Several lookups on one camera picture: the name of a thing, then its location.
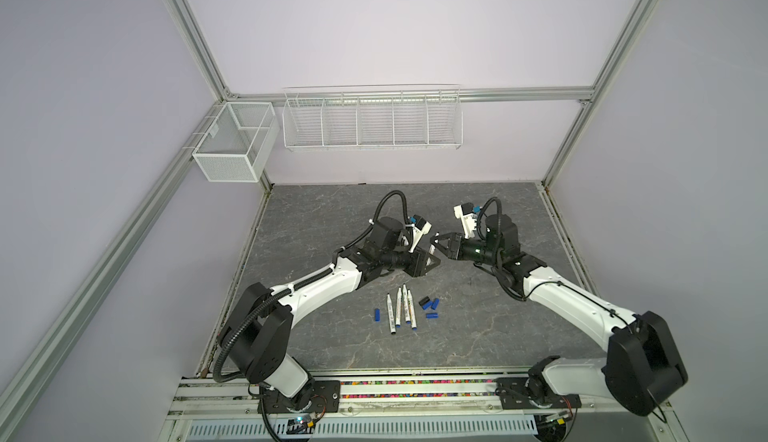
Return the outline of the white marker black ink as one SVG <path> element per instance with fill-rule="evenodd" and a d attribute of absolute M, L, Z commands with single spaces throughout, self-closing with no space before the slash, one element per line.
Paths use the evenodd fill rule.
<path fill-rule="evenodd" d="M 409 298 L 408 298 L 408 289 L 406 285 L 402 286 L 401 305 L 402 305 L 403 322 L 407 325 L 410 325 L 411 315 L 410 315 L 410 306 L 409 306 Z"/>

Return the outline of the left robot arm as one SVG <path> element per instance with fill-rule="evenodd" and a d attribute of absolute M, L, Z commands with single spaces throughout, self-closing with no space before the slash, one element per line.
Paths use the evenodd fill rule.
<path fill-rule="evenodd" d="M 393 271 L 421 277 L 440 260 L 420 246 L 431 223 L 408 212 L 405 194 L 384 195 L 365 230 L 335 249 L 331 262 L 285 284 L 247 287 L 217 337 L 211 369 L 217 383 L 244 378 L 295 404 L 316 394 L 310 373 L 287 352 L 292 329 L 336 298 Z"/>

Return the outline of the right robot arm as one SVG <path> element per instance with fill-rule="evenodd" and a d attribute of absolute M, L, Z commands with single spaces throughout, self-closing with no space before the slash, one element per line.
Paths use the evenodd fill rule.
<path fill-rule="evenodd" d="M 535 302 L 571 323 L 603 351 L 592 359 L 548 356 L 528 371 L 524 394 L 537 407 L 560 397 L 585 395 L 615 400 L 628 412 L 648 416 L 689 380 L 668 323 L 652 311 L 619 307 L 562 276 L 525 252 L 518 227 L 492 197 L 476 207 L 454 208 L 460 232 L 436 234 L 431 244 L 451 260 L 470 261 L 492 275 L 518 302 Z"/>

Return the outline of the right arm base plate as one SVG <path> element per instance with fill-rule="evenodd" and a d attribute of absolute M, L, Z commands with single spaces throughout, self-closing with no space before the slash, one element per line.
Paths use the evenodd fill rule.
<path fill-rule="evenodd" d="M 499 398 L 502 408 L 512 409 L 572 409 L 582 407 L 581 399 L 576 394 L 555 394 L 539 378 L 527 375 L 500 377 L 496 379 L 494 394 Z"/>

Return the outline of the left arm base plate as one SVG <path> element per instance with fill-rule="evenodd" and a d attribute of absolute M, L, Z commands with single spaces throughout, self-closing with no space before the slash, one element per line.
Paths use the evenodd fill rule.
<path fill-rule="evenodd" d="M 341 381 L 311 379 L 291 397 L 273 388 L 259 387 L 259 395 L 269 414 L 336 413 L 341 401 Z"/>

